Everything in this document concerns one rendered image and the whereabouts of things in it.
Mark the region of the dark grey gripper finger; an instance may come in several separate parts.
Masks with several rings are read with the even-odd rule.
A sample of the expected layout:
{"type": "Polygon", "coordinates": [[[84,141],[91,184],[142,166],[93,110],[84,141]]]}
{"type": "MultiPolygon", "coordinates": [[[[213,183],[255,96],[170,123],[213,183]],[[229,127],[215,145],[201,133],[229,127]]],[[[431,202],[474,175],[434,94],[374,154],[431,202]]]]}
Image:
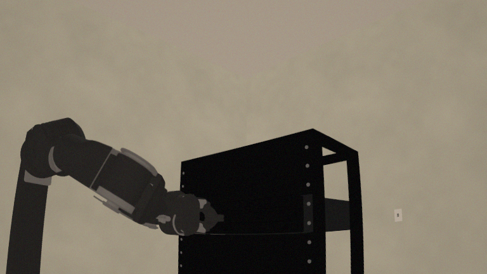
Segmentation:
{"type": "Polygon", "coordinates": [[[198,198],[200,202],[200,212],[204,213],[205,218],[224,218],[224,215],[217,214],[217,212],[211,207],[211,203],[207,199],[198,198]]]}
{"type": "Polygon", "coordinates": [[[205,218],[204,221],[200,220],[199,228],[196,233],[205,234],[213,228],[218,221],[224,221],[224,218],[205,218]]]}

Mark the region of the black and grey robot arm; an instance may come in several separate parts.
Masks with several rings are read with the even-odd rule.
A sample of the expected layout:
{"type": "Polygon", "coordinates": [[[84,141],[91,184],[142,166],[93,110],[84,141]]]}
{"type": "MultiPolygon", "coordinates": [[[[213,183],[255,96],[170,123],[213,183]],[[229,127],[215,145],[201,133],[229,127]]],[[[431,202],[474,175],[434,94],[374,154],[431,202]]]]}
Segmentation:
{"type": "Polygon", "coordinates": [[[138,224],[155,230],[168,224],[174,209],[162,175],[136,153],[120,150],[87,140],[68,117],[37,124],[20,151],[24,181],[49,186],[52,176],[69,175],[107,199],[93,196],[104,206],[138,224]]]}

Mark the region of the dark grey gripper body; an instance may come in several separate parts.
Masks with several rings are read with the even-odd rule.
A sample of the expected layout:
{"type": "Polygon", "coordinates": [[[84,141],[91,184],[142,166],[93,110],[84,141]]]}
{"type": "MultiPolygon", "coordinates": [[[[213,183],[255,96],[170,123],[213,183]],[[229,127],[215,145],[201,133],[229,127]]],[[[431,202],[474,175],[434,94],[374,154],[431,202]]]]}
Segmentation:
{"type": "Polygon", "coordinates": [[[174,216],[166,225],[159,225],[160,229],[168,235],[190,236],[197,232],[200,224],[200,202],[193,194],[182,191],[167,193],[174,209],[174,216]]]}

